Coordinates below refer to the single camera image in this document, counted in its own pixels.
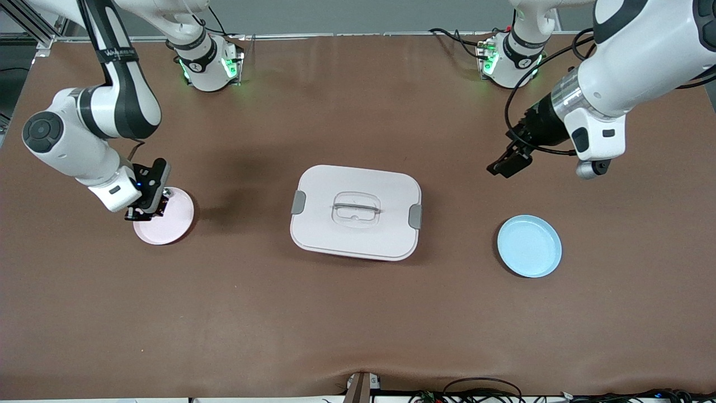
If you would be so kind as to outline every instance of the table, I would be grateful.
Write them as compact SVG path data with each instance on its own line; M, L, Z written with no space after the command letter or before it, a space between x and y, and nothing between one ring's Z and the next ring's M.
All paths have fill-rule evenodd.
M136 44L163 121L135 161L166 158L200 211L164 247L24 149L23 122L56 91L102 82L88 44L36 61L0 150L0 398L333 394L359 370L387 389L461 376L526 394L716 388L716 116L702 88L631 112L627 153L605 177L582 181L574 158L537 153L504 179L485 167L508 143L508 91L480 81L459 44L242 44L243 83L218 93L184 85L164 44ZM540 69L514 121L575 64ZM321 163L417 179L410 258L291 241L294 190ZM496 232L517 214L560 234L553 274L500 264Z

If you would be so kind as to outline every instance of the black cable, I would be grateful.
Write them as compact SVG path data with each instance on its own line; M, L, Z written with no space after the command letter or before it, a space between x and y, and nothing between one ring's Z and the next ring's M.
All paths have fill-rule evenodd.
M221 32L224 34L224 36L228 35L228 34L226 33L226 30L223 28L223 24L221 24L221 20L219 19L219 17L216 16L216 13L215 13L214 10L211 8L211 6L209 6L209 12L211 12L211 15L214 16L214 19L215 19L216 22L219 24L219 29L221 29Z
M589 47L589 50L586 51L584 58L588 59L591 56L591 53L594 52L595 49L596 49L596 43L591 44L591 46Z
M443 393L447 392L447 391L448 391L448 388L451 387L452 385L459 384L459 383L462 383L462 382L469 382L469 381L490 381L490 382L497 382L497 383L499 383L499 384L509 385L510 387L513 387L513 388L517 391L518 398L520 399L520 401L521 401L522 403L524 403L524 399L522 399L522 390L521 390L517 385L515 385L515 384L513 384L512 382L509 382L509 381L503 381L502 379L498 379L498 378L488 378L488 377L485 377L485 376L474 376L474 377L471 377L471 378L457 379L457 380L452 381L452 382L450 382L449 384L445 385L445 387L442 388L442 392L443 392Z
M716 80L716 74L712 75L711 77L707 78L706 80L701 80L697 82L691 82L689 84L684 84L676 87L677 90L686 90L688 88L696 88L701 87L704 84L708 84L709 82L712 82L713 80Z
M448 38L452 39L453 41L462 42L464 44L469 44L470 46L478 46L477 42L466 41L464 39L460 40L460 38L454 36L453 34L449 33L448 31L445 31L442 28L433 28L433 29L428 30L428 32L432 32L433 34L436 32L439 32L441 34L445 34Z
M472 53L467 45L465 44L465 41L463 40L463 37L460 36L460 32L458 30L455 30L455 36L458 37L458 41L460 41L460 44L463 46L463 49L472 57L479 59L479 60L487 60L487 56L482 56L481 54L475 54Z
M132 150L130 151L130 155L127 156L127 159L128 159L129 161L131 161L132 158L134 158L134 155L135 155L135 153L137 152L137 149L138 149L139 147L141 147L141 146L144 146L144 145L146 144L144 141L138 140L138 139L136 139L136 138L132 138L131 140L136 141L137 144L136 144L134 147L132 147Z
M583 37L584 34L587 34L589 32L594 32L594 28L582 29L580 32L577 33L577 35L574 35L574 38L572 39L572 52L574 52L574 55L577 56L577 58L580 60L586 60L587 56L584 56L579 53L579 50L577 49L577 41L579 41L579 38Z
M586 44L587 42L593 40L594 38L587 38L583 39L579 42L573 42L574 47L577 47L579 45ZM520 141L525 146L531 147L537 151L542 151L543 153L549 153L549 154L555 154L558 156L575 156L577 155L575 150L569 150L569 151L560 151L560 150L553 150L551 148L544 148L540 146L534 146L527 142L527 140L521 138L520 136L517 136L517 133L515 133L515 128L512 126L512 123L510 123L510 104L512 103L512 99L515 97L515 94L517 93L517 90L520 88L520 85L527 80L527 77L529 77L533 71L537 70L539 67L544 65L545 63L549 62L550 60L554 59L557 56L560 56L566 52L568 52L570 49L572 49L573 46L567 46L559 51L557 53L552 54L545 58L544 60L540 61L539 63L536 63L534 66L530 67L530 69L527 71L525 75L522 76L522 78L517 82L515 87L510 92L510 96L507 97L507 102L505 103L505 123L507 123L507 129L510 131L510 134L512 135L512 138L517 139L517 141Z
M25 70L26 72L30 71L30 69L27 67L9 67L9 68L0 70L0 72L8 72L8 71L12 71L12 70Z

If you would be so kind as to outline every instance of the blue plate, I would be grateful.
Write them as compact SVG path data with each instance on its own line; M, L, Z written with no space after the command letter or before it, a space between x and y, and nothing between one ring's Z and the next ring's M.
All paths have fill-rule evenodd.
M498 233L497 249L512 271L530 278L553 272L562 258L557 231L547 221L530 215L507 220Z

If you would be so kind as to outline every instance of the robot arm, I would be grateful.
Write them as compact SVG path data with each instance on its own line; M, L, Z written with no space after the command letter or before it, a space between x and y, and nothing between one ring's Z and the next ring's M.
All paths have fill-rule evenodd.
M556 21L550 11L558 7L579 6L594 0L510 0L515 20L509 32L486 41L491 47L479 49L487 60L480 61L480 72L501 87L514 88L528 69L539 62ZM525 85L530 77L520 86Z
M243 49L211 35L194 20L209 0L117 0L117 5L159 29L179 55L184 74L202 91L217 91L239 80Z
M110 211L130 207L128 219L150 219L161 214L169 165L161 158L151 169L132 165L107 139L149 137L161 121L159 103L111 0L79 1L106 82L58 92L49 108L25 123L23 141L37 158L87 186Z
M716 65L713 1L598 0L594 56L563 77L529 108L508 151L488 167L512 176L531 162L530 146L571 139L585 179L606 173L626 149L626 114L640 103L712 71ZM672 57L678 49L683 57Z

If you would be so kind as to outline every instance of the container lid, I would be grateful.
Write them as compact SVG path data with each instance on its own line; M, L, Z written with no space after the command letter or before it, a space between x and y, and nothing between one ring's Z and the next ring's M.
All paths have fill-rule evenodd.
M405 174L314 166L294 196L291 237L314 252L402 260L417 246L420 200L420 186Z

